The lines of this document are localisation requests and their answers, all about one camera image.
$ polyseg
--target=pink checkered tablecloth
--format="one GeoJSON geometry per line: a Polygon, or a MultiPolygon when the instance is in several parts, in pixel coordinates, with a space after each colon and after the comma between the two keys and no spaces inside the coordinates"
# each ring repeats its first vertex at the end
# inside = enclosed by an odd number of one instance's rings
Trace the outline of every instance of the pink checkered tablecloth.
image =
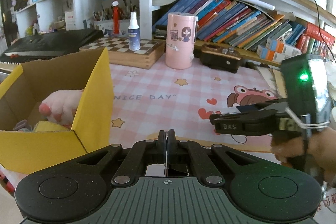
{"type": "Polygon", "coordinates": [[[209,122],[214,111],[274,99],[258,71],[240,67],[236,74],[212,70],[199,59],[191,68],[168,68],[162,56],[150,69],[110,65],[114,105],[110,143],[125,148],[157,137],[159,130],[174,129],[177,136],[203,145],[239,145],[245,151],[268,152],[270,136],[217,135],[209,122]]]}

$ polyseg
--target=pink cylindrical container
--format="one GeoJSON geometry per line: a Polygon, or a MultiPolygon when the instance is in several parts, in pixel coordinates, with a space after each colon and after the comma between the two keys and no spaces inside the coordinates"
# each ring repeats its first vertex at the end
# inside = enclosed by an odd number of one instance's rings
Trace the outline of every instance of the pink cylindrical container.
{"type": "Polygon", "coordinates": [[[166,39],[166,65],[187,69],[194,59],[198,17],[186,13],[169,13],[166,39]]]}

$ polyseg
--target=red heart pattern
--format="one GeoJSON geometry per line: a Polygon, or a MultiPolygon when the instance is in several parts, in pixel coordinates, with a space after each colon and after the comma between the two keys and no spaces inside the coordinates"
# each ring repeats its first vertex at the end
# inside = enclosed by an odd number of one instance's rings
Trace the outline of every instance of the red heart pattern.
{"type": "Polygon", "coordinates": [[[207,103],[209,103],[210,105],[216,105],[217,104],[217,100],[215,98],[207,99],[207,103]]]}
{"type": "Polygon", "coordinates": [[[201,119],[207,120],[209,119],[210,115],[212,114],[212,111],[206,111],[205,108],[200,108],[198,110],[198,115],[200,116],[201,119]]]}

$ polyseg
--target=spray bottle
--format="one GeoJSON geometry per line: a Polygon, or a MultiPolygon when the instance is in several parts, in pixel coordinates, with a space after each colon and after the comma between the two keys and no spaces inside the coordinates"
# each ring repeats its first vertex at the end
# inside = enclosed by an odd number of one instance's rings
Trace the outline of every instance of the spray bottle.
{"type": "Polygon", "coordinates": [[[137,20],[137,12],[131,12],[131,20],[128,27],[129,49],[137,51],[140,49],[140,27],[137,20]]]}

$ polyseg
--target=yellow cardboard box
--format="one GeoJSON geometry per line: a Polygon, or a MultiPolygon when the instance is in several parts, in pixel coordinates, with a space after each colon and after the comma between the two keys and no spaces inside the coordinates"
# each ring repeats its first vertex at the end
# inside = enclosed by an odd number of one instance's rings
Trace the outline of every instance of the yellow cardboard box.
{"type": "Polygon", "coordinates": [[[19,65],[0,84],[0,164],[30,174],[107,146],[113,98],[106,49],[19,65]],[[52,92],[84,88],[71,130],[44,122],[38,132],[11,131],[21,120],[43,120],[38,107],[52,92]]]}

